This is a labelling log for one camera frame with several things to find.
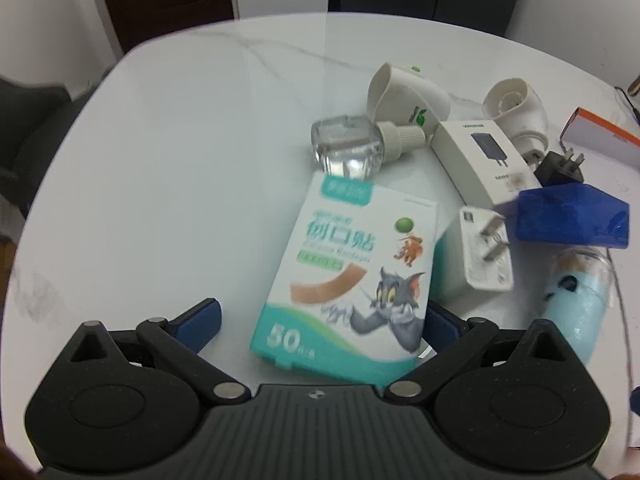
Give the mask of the white USB wall charger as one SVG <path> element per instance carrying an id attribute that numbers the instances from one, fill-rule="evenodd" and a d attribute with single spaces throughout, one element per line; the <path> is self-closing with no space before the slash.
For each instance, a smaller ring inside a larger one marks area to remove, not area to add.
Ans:
<path id="1" fill-rule="evenodd" d="M 469 311 L 513 285 L 506 218 L 489 209 L 461 207 L 435 246 L 431 300 Z"/>

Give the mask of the band-aid box with cartoon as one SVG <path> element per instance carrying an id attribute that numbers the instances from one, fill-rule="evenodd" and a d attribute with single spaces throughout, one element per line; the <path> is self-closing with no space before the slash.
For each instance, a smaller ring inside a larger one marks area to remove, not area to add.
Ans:
<path id="1" fill-rule="evenodd" d="M 250 348 L 274 364 L 383 387 L 421 347 L 438 203 L 318 171 Z"/>

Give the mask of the toothpick jar light blue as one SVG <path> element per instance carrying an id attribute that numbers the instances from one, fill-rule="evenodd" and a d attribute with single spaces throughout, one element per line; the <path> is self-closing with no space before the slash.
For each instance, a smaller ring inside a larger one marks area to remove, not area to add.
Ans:
<path id="1" fill-rule="evenodd" d="M 597 248 L 570 247 L 551 263 L 541 317 L 555 324 L 585 365 L 599 337 L 612 281 L 612 263 Z"/>

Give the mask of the blue plastic case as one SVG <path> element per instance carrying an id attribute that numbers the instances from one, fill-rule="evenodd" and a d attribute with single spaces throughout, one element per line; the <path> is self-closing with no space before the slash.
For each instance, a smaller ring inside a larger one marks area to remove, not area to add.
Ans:
<path id="1" fill-rule="evenodd" d="M 589 184 L 518 194 L 515 235 L 524 242 L 626 249 L 629 205 Z"/>

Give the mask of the white charger retail box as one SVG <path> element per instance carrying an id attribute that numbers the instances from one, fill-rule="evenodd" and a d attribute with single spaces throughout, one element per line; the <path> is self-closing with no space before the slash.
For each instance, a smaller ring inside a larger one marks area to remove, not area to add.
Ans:
<path id="1" fill-rule="evenodd" d="M 431 149 L 469 206 L 512 216 L 518 194 L 540 187 L 524 158 L 490 120 L 441 122 Z"/>

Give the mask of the black plug adapter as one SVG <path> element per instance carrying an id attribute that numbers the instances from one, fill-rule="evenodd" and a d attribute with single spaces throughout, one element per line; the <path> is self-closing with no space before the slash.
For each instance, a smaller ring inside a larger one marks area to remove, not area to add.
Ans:
<path id="1" fill-rule="evenodd" d="M 574 156 L 572 150 L 568 150 L 563 154 L 550 151 L 535 169 L 534 176 L 543 188 L 584 183 L 585 179 L 580 169 L 584 160 L 584 154 L 580 153 Z"/>

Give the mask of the clear liquid repellent bottle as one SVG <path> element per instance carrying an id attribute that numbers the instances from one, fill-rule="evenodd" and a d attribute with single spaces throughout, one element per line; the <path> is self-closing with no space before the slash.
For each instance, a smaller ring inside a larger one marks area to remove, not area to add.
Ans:
<path id="1" fill-rule="evenodd" d="M 367 180 L 384 164 L 426 144 L 420 126 L 371 122 L 366 116 L 337 116 L 311 126 L 314 157 L 331 176 Z"/>

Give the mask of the white plug-in heater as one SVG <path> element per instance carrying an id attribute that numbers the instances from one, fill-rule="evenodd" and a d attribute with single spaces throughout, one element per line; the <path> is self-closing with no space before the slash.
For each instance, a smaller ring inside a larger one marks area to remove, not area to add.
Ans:
<path id="1" fill-rule="evenodd" d="M 548 116 L 533 87 L 521 78 L 498 81 L 482 103 L 486 119 L 495 122 L 529 165 L 539 164 L 549 146 Z"/>

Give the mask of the orange white cardboard tray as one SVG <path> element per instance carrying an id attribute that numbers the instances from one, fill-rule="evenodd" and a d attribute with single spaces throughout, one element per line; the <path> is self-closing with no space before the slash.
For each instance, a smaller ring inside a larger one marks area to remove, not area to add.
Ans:
<path id="1" fill-rule="evenodd" d="M 639 445 L 639 138 L 620 126 L 578 107 L 565 124 L 560 142 L 586 155 L 586 182 L 629 205 L 629 242 L 612 249 L 620 289 L 632 407 L 629 445 Z"/>

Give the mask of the dark grey chair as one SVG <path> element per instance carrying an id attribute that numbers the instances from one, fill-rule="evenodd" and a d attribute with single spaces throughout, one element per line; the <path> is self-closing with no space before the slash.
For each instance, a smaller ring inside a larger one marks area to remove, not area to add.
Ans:
<path id="1" fill-rule="evenodd" d="M 27 216 L 63 140 L 93 95 L 1 81 L 1 195 Z"/>

